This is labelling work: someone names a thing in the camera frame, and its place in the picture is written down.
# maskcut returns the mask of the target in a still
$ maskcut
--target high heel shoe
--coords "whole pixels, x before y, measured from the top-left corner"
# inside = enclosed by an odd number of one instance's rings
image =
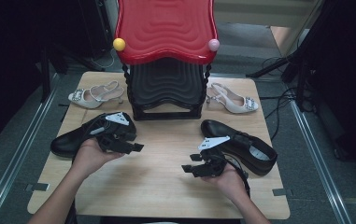
[[[235,114],[247,113],[259,108],[259,105],[251,97],[244,98],[237,95],[219,83],[212,83],[211,87],[206,89],[206,97],[207,103],[210,103],[211,99],[216,100]]]
[[[121,104],[123,94],[124,88],[119,85],[119,82],[111,81],[106,85],[93,86],[86,90],[75,90],[69,94],[68,98],[72,103],[94,109],[109,100],[118,100]]]

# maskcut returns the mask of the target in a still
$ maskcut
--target hand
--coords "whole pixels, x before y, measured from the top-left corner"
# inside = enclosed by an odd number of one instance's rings
[[[118,159],[123,155],[125,154],[102,151],[96,138],[90,138],[81,144],[71,171],[80,174],[85,179],[99,170],[106,162]]]
[[[247,195],[243,180],[235,168],[229,163],[226,164],[221,175],[215,177],[202,177],[202,179],[215,185],[230,200],[237,196],[241,196],[242,192],[245,192]]]

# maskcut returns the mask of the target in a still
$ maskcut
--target silver metal bar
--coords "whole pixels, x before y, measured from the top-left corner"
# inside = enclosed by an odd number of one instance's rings
[[[318,148],[317,142],[314,135],[312,134],[309,125],[306,121],[306,116],[299,110],[295,101],[291,102],[293,113],[297,119],[297,123],[303,133],[303,137],[306,140],[308,146],[309,154],[315,163],[318,174],[320,175],[320,181],[326,191],[326,195],[329,198],[329,202],[335,212],[335,217],[338,223],[352,223],[349,211],[345,206],[345,203],[340,195],[340,192],[333,181],[332,175],[329,172],[329,168],[326,165],[325,160],[320,154],[320,149]]]
[[[26,133],[24,134],[20,144],[18,145],[14,156],[12,157],[2,178],[0,179],[0,207],[2,206],[5,198],[7,197],[9,190],[15,180],[15,177],[17,176],[21,165],[23,164],[23,161],[29,151],[29,148],[36,137],[37,131],[50,108],[50,104],[52,103],[52,100],[55,96],[56,87],[59,81],[59,76],[57,74],[54,74],[51,81],[51,85],[53,85],[54,88],[51,90],[50,96],[44,103],[40,104],[35,116],[29,124]]]

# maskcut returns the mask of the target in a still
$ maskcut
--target black shoe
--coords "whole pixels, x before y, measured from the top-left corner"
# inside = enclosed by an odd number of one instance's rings
[[[143,145],[130,144],[126,141],[136,139],[136,127],[128,114],[122,113],[129,125],[119,124],[106,119],[107,116],[118,114],[101,114],[84,123],[81,127],[55,138],[50,145],[51,152],[57,156],[74,158],[81,143],[89,138],[96,137],[100,148],[129,154],[131,151],[140,151]]]
[[[216,120],[206,119],[201,123],[204,137],[230,136],[219,145],[221,151],[238,157],[256,175],[266,175],[277,161],[277,152],[258,137],[237,131]]]

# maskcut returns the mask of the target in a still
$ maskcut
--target red shelf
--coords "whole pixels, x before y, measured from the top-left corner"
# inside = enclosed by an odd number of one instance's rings
[[[117,51],[122,63],[165,57],[211,63],[216,51],[208,42],[218,39],[213,0],[119,0],[115,38],[125,41],[125,49]]]

